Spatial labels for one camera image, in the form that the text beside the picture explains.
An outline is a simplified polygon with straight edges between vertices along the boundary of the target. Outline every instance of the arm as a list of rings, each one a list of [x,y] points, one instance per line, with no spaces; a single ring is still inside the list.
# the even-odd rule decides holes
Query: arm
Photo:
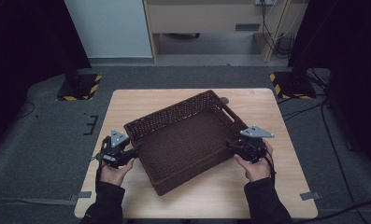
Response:
[[[272,155],[273,148],[266,141],[264,142],[267,151]],[[235,155],[235,159],[244,168],[246,177],[250,180],[244,187],[244,192],[249,203],[252,223],[293,223],[290,214],[278,198],[270,178],[269,163],[263,159],[252,164],[244,161],[238,155]]]
[[[134,159],[121,169],[114,169],[106,164],[101,171],[95,203],[86,211],[80,224],[120,224],[123,219],[121,202],[124,189],[121,187],[124,176],[133,168]]]

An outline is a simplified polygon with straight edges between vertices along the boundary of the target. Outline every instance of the black sleeve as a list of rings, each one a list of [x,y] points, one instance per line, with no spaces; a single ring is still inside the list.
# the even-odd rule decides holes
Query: black sleeve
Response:
[[[249,182],[244,187],[244,192],[249,203],[252,223],[293,223],[290,214],[278,198],[273,182],[269,177]]]
[[[95,203],[87,209],[80,224],[121,224],[123,196],[123,188],[100,182]]]

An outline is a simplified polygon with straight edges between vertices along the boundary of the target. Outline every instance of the light wood tabletop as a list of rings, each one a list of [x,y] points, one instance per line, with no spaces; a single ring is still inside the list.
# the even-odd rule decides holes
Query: light wood tabletop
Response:
[[[292,218],[312,218],[318,214],[313,200],[303,201],[310,192],[293,143],[282,119],[273,92],[269,89],[212,89],[229,99],[228,106],[248,125],[257,125],[275,135],[266,139],[273,147],[276,189]],[[123,125],[152,112],[186,100],[207,89],[118,90],[114,91],[95,155],[112,129],[126,133]],[[81,191],[91,198],[79,198],[75,216],[83,217],[95,201],[94,181],[98,161],[91,161]],[[229,159],[159,196],[139,160],[121,185],[126,192],[122,202],[125,218],[250,218],[244,194],[248,179],[235,159]]]

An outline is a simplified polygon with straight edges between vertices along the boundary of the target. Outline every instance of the woven basket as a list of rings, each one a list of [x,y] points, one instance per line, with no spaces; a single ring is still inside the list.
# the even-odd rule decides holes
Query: woven basket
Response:
[[[225,139],[246,128],[214,91],[124,125],[133,146],[142,142],[139,159],[158,195],[231,158]]]

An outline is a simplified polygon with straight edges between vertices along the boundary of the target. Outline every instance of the yellow and black hazard tape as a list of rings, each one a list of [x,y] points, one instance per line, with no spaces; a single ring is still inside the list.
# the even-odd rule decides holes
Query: yellow and black hazard tape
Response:
[[[290,99],[290,98],[298,98],[298,99],[313,99],[313,96],[307,94],[284,94],[281,91],[281,87],[277,82],[275,74],[270,74],[270,80],[272,81],[273,87],[275,88],[276,95],[278,98],[282,99]]]
[[[83,96],[72,96],[72,95],[67,95],[67,96],[60,96],[57,97],[58,101],[77,101],[77,100],[90,100],[93,98],[95,91],[98,88],[98,84],[100,83],[100,79],[102,76],[96,76],[95,81],[93,83],[92,88],[90,89],[90,93],[88,95],[83,95]]]

